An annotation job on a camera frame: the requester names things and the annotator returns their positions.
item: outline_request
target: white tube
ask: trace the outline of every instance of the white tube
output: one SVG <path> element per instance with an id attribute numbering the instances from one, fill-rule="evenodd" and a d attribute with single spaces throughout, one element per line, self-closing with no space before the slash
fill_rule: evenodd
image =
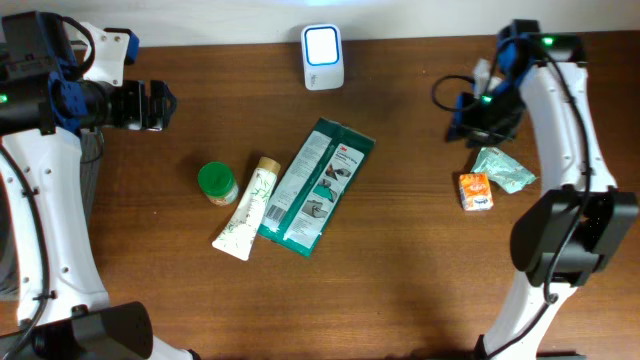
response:
<path id="1" fill-rule="evenodd" d="M 240 260 L 249 260 L 253 240 L 267 209 L 279 171 L 280 164 L 277 162 L 266 157 L 260 159 L 236 212 L 218 238 L 211 243 L 214 248 Z"/>

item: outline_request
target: small box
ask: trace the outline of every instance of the small box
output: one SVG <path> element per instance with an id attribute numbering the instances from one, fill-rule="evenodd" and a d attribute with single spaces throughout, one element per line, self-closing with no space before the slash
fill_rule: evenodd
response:
<path id="1" fill-rule="evenodd" d="M 466 211 L 489 210 L 493 207 L 487 174 L 460 175 L 460 197 Z"/>

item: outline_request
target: green plastic bag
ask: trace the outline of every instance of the green plastic bag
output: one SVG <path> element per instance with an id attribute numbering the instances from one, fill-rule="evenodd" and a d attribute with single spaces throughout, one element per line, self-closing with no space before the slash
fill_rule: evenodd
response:
<path id="1" fill-rule="evenodd" d="M 320 119 L 267 204 L 258 234 L 311 256 L 375 140 Z"/>

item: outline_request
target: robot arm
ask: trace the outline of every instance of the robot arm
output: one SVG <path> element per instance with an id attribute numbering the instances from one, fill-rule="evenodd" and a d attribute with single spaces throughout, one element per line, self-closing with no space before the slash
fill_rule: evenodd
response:
<path id="1" fill-rule="evenodd" d="M 85 64 L 91 66 L 76 64 L 63 22 L 90 44 Z M 160 81 L 151 82 L 147 96 L 143 82 L 123 80 L 123 65 L 135 60 L 138 47 L 128 30 L 103 31 L 38 12 L 2 23 L 9 60 L 0 68 L 6 160 L 0 160 L 0 173 L 20 265 L 18 321 L 26 330 L 0 336 L 0 355 L 199 359 L 154 337 L 142 304 L 109 306 L 80 195 L 80 130 L 162 130 L 175 97 Z"/>
<path id="2" fill-rule="evenodd" d="M 518 271 L 502 312 L 480 337 L 475 355 L 534 360 L 560 306 L 593 272 L 605 268 L 635 222 L 638 206 L 633 193 L 616 190 L 600 152 L 579 38 L 543 35 L 537 22 L 516 20 L 499 33 L 498 49 L 493 67 L 499 63 L 506 80 L 496 80 L 491 72 L 476 74 L 475 96 L 461 94 L 452 109 L 448 139 L 467 138 L 470 147 L 497 145 L 515 137 L 524 110 L 531 115 L 543 196 L 514 226 L 511 255 Z M 575 231 L 567 231 L 573 221 Z M 564 234 L 569 234 L 566 244 Z M 556 254 L 557 265 L 552 266 Z M 549 273 L 548 290 L 555 301 L 548 301 L 544 292 Z"/>

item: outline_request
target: wooden table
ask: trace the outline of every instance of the wooden table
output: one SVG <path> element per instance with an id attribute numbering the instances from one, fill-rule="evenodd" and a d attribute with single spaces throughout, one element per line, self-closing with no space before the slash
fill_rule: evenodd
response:
<path id="1" fill-rule="evenodd" d="M 589 99 L 602 152 L 640 191 L 640 33 L 588 34 Z M 343 88 L 304 88 L 299 44 L 142 49 L 131 79 L 166 80 L 180 100 L 168 131 L 106 132 L 90 235 L 113 304 L 139 300 L 155 333 L 205 359 L 363 359 L 473 348 L 511 286 L 509 235 L 540 181 L 466 213 L 454 174 L 474 160 L 447 144 L 450 114 L 429 99 L 469 74 L 495 38 L 344 44 Z M 453 103 L 463 84 L 448 84 Z M 320 116 L 377 139 L 310 259 L 258 239 L 248 262 L 211 247 L 234 207 L 211 205 L 196 176 L 219 160 L 246 185 L 261 155 L 285 167 Z M 533 132 L 502 147 L 540 174 Z M 596 359 L 640 353 L 640 227 L 605 273 L 560 311 L 542 351 Z M 15 330 L 0 304 L 0 332 Z"/>

